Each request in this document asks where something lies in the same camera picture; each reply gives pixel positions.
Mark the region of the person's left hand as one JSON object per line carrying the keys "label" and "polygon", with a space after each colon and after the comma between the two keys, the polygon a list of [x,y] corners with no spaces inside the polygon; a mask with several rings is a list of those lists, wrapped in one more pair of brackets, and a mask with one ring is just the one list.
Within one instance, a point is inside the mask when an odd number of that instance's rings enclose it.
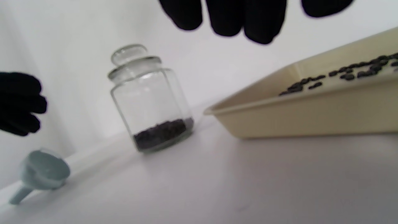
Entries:
{"label": "person's left hand", "polygon": [[0,128],[16,136],[27,136],[41,128],[36,114],[47,112],[38,78],[22,72],[0,73]]}

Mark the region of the person's right hand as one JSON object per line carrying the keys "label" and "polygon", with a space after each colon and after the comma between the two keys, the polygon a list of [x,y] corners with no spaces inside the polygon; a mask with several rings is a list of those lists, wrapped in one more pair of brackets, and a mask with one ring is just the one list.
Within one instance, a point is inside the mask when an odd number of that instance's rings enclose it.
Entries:
{"label": "person's right hand", "polygon": [[[233,37],[243,30],[258,44],[270,44],[282,30],[287,0],[206,0],[210,25],[215,34]],[[200,0],[160,0],[164,13],[176,27],[193,31],[203,23]]]}

